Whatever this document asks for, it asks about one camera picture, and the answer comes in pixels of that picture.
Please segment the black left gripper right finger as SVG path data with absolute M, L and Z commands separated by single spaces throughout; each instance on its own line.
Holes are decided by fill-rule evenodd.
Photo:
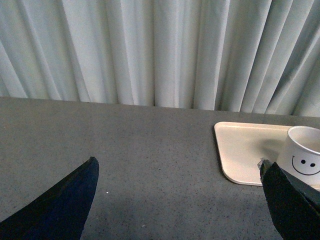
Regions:
M 320 238 L 320 192 L 288 173 L 276 162 L 258 163 L 272 223 L 284 240 Z

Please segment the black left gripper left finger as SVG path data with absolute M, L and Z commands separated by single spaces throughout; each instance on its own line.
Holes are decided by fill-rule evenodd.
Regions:
M 38 198 L 0 223 L 2 240 L 79 240 L 99 178 L 90 157 Z

